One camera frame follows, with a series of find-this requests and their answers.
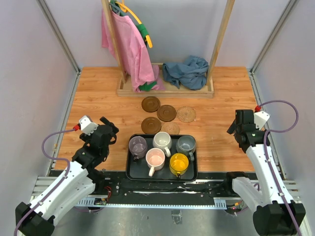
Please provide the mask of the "brown wooden coaster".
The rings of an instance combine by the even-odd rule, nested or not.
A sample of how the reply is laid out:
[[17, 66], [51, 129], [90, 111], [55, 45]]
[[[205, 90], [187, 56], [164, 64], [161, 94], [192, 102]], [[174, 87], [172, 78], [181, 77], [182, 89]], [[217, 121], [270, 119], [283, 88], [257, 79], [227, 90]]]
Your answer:
[[161, 122], [155, 117], [145, 118], [141, 123], [141, 129], [145, 134], [156, 134], [161, 130]]
[[148, 113], [156, 112], [160, 108], [160, 100], [154, 96], [148, 96], [141, 102], [142, 109]]
[[176, 109], [171, 105], [162, 105], [157, 110], [157, 117], [164, 122], [170, 122], [174, 120], [176, 115]]

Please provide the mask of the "woven rattan coaster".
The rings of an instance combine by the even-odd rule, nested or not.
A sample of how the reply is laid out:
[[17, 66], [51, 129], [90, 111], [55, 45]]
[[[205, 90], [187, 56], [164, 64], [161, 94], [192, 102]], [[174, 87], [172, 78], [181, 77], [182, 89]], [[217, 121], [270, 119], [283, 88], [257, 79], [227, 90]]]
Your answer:
[[196, 111], [194, 108], [189, 107], [189, 106], [183, 106], [180, 107], [177, 110], [177, 118], [181, 122], [189, 123], [195, 121], [196, 118]]
[[161, 126], [161, 132], [166, 132], [170, 135], [178, 135], [180, 132], [179, 125], [174, 122], [165, 122]]

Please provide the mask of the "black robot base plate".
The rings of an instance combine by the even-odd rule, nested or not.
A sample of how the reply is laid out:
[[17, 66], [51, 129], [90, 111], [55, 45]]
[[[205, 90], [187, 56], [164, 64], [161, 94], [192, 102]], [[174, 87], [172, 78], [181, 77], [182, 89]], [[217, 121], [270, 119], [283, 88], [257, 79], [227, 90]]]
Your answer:
[[199, 172], [194, 181], [130, 180], [123, 171], [106, 171], [103, 187], [92, 196], [109, 197], [110, 204], [211, 205], [214, 199], [240, 198], [227, 184], [226, 172]]

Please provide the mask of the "grey ceramic mug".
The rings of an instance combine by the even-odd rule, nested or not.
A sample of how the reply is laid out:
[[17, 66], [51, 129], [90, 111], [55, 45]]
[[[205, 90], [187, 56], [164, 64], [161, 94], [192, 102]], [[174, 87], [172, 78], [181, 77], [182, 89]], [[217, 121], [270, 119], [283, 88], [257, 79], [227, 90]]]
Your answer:
[[196, 140], [191, 135], [181, 136], [176, 143], [176, 151], [184, 154], [191, 162], [195, 160]]

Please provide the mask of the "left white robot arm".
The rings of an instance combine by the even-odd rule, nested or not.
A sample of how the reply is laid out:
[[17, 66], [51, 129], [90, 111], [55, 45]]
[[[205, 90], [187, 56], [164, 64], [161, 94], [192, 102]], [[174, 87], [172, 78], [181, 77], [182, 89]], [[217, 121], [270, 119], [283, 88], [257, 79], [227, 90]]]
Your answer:
[[105, 117], [97, 124], [89, 116], [79, 119], [71, 131], [81, 130], [83, 146], [67, 167], [39, 196], [15, 209], [14, 235], [50, 236], [58, 222], [77, 203], [89, 194], [101, 194], [105, 190], [105, 175], [96, 167], [106, 161], [109, 147], [117, 141], [119, 129]]

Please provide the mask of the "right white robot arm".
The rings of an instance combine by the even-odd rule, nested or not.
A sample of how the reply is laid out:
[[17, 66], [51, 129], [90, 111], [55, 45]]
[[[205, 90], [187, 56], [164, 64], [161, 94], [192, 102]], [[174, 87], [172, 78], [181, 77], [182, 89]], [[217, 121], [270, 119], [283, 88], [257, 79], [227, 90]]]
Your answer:
[[251, 160], [259, 188], [242, 173], [230, 173], [223, 191], [227, 196], [242, 198], [253, 213], [253, 224], [260, 236], [301, 235], [306, 210], [302, 203], [294, 201], [275, 164], [267, 131], [262, 129], [269, 117], [264, 111], [235, 111], [235, 120], [227, 132]]

